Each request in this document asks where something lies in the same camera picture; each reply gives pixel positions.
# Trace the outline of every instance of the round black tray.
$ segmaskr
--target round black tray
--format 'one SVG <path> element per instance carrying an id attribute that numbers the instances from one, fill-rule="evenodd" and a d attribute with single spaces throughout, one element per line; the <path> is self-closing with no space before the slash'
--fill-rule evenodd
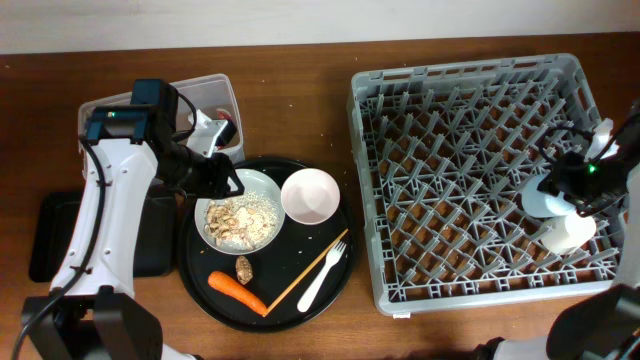
<path id="1" fill-rule="evenodd" d="M 282 187 L 289 175 L 306 166 L 295 160 L 261 157 L 243 161 L 236 164 L 236 167 L 263 171 Z M 237 256 L 213 250 L 202 240 L 193 221 L 194 207 L 192 204 L 185 215 L 178 239 L 180 277 L 187 292 L 205 312 L 234 329 L 276 332 L 303 324 L 329 307 L 349 280 L 356 259 L 357 233 L 351 208 L 344 196 L 338 211 L 329 220 L 308 226 L 298 224 L 287 216 L 278 236 L 269 245 L 247 255 L 254 277 L 246 288 L 268 307 L 345 228 L 349 228 L 349 232 L 343 237 L 343 241 L 348 244 L 347 250 L 329 271 L 311 308 L 306 313 L 300 313 L 296 306 L 324 265 L 324 260 L 265 318 L 207 284 L 209 274 L 215 270 L 235 278 Z"/>

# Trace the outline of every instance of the chopstick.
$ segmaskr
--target chopstick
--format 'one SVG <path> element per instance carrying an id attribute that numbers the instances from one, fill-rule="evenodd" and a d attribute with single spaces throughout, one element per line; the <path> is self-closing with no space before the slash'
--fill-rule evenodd
<path id="1" fill-rule="evenodd" d="M 269 307 L 267 308 L 267 313 L 264 316 L 269 315 L 269 313 L 271 312 L 271 310 L 273 310 L 273 308 L 275 308 L 281 301 L 282 299 L 284 299 L 285 296 L 287 296 L 289 294 L 289 292 L 291 292 L 291 290 L 298 285 L 298 283 L 300 282 L 300 280 L 302 280 L 308 273 L 309 271 L 311 271 L 311 269 L 313 269 L 314 266 L 318 265 L 318 263 L 320 262 L 320 260 L 322 260 L 322 258 L 324 258 L 325 255 L 327 255 L 327 253 L 329 252 L 329 250 L 331 250 L 331 248 L 338 243 L 338 241 L 340 241 L 340 239 L 342 239 L 342 237 L 347 233 L 347 231 L 349 231 L 349 229 L 344 229 L 344 231 L 342 232 L 342 234 L 340 234 L 335 240 L 333 240 L 333 242 L 331 244 L 329 244 L 329 246 L 322 252 L 320 253 L 320 255 L 318 255 L 318 257 L 313 260 L 313 262 L 311 263 L 311 265 L 307 266 L 306 269 L 304 269 L 304 271 L 302 272 L 302 274 L 300 274 L 295 280 L 293 280 L 293 282 L 291 283 L 291 285 L 289 285 L 289 287 L 287 287 L 282 294 L 280 294 L 280 296 L 278 296 L 278 298 L 271 304 L 269 305 Z"/>

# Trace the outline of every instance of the plastic container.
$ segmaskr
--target plastic container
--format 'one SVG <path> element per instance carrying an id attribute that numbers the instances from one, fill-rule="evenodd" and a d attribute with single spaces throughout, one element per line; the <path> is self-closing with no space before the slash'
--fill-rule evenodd
<path id="1" fill-rule="evenodd" d="M 609 287 L 624 238 L 616 214 L 564 256 L 520 204 L 526 179 L 549 171 L 532 145 L 558 124 L 593 129 L 600 115 L 569 54 L 356 74 L 349 130 L 365 214 L 376 306 L 386 315 L 459 309 Z M 566 131 L 550 156 L 586 151 Z"/>
<path id="2" fill-rule="evenodd" d="M 216 113 L 216 109 L 218 108 L 225 109 L 231 114 L 238 133 L 231 143 L 229 143 L 229 146 L 219 150 L 219 152 L 227 154 L 233 163 L 244 160 L 244 139 L 240 112 L 238 111 L 238 104 L 236 103 L 236 97 L 233 94 L 233 88 L 231 87 L 229 78 L 224 74 L 215 74 L 178 81 L 171 83 L 171 85 L 175 86 L 178 92 L 191 100 L 197 109 L 200 109 L 205 115 L 212 119 L 218 118 Z M 84 123 L 96 106 L 127 105 L 130 99 L 131 92 L 128 92 L 82 104 L 78 110 L 78 134 L 84 131 Z M 190 113 L 191 110 L 187 104 L 179 100 L 178 115 L 176 118 L 176 126 L 179 130 L 188 129 L 191 126 L 188 120 Z"/>

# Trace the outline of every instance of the small white bowl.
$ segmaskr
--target small white bowl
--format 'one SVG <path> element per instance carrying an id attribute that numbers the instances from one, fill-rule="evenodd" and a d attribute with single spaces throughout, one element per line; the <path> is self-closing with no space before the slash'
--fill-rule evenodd
<path id="1" fill-rule="evenodd" d="M 211 199 L 198 199 L 198 201 L 196 202 L 196 208 L 194 210 L 193 217 L 196 222 L 198 233 L 207 243 L 207 245 L 224 254 L 246 255 L 256 252 L 269 245 L 269 243 L 271 243 L 271 241 L 273 241 L 273 239 L 275 239 L 275 237 L 280 232 L 282 224 L 284 223 L 285 216 L 284 209 L 282 208 L 282 204 L 280 203 L 280 187 L 278 187 L 278 184 L 276 184 L 270 177 L 260 171 L 251 169 L 236 169 L 236 173 L 238 174 L 238 178 L 242 182 L 242 185 L 244 185 L 245 194 L 249 191 L 253 191 L 256 194 L 265 196 L 275 204 L 278 222 L 276 223 L 276 228 L 273 231 L 273 235 L 271 236 L 271 238 L 265 241 L 261 247 L 253 250 L 238 250 L 229 245 L 217 246 L 216 239 L 213 236 L 209 236 L 209 234 L 205 233 L 204 231 L 204 226 L 207 222 L 207 210 L 209 209 L 209 203 L 211 202 Z M 222 205 L 224 204 L 224 201 L 225 200 L 223 199 L 214 200 L 213 202 L 217 205 Z"/>
<path id="2" fill-rule="evenodd" d="M 318 169 L 293 173 L 282 185 L 282 206 L 294 221 L 316 225 L 338 209 L 340 189 L 331 175 Z"/>

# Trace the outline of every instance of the black tray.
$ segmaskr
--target black tray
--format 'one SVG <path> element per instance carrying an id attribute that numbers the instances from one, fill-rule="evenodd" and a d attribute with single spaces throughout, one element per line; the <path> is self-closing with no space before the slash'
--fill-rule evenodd
<path id="1" fill-rule="evenodd" d="M 243 161 L 236 167 L 263 171 L 282 186 L 289 175 L 306 166 L 294 160 L 262 157 Z M 194 207 L 195 205 L 191 206 L 185 216 L 178 239 L 180 277 L 191 297 L 205 312 L 234 329 L 265 333 L 303 324 L 329 307 L 349 280 L 356 259 L 357 233 L 351 208 L 344 196 L 338 211 L 329 220 L 319 225 L 307 226 L 298 224 L 287 216 L 282 230 L 269 245 L 247 255 L 254 277 L 246 288 L 268 307 L 345 228 L 349 228 L 349 232 L 343 237 L 343 241 L 348 244 L 347 250 L 329 271 L 311 308 L 306 313 L 300 313 L 296 306 L 324 265 L 324 260 L 265 318 L 207 284 L 209 274 L 215 270 L 235 278 L 237 256 L 213 250 L 202 240 L 193 221 Z"/>
<path id="2" fill-rule="evenodd" d="M 29 278 L 49 282 L 58 272 L 71 243 L 82 192 L 49 194 L 40 206 Z M 133 276 L 162 276 L 171 272 L 177 203 L 173 193 L 150 190 L 142 208 L 133 257 Z"/>

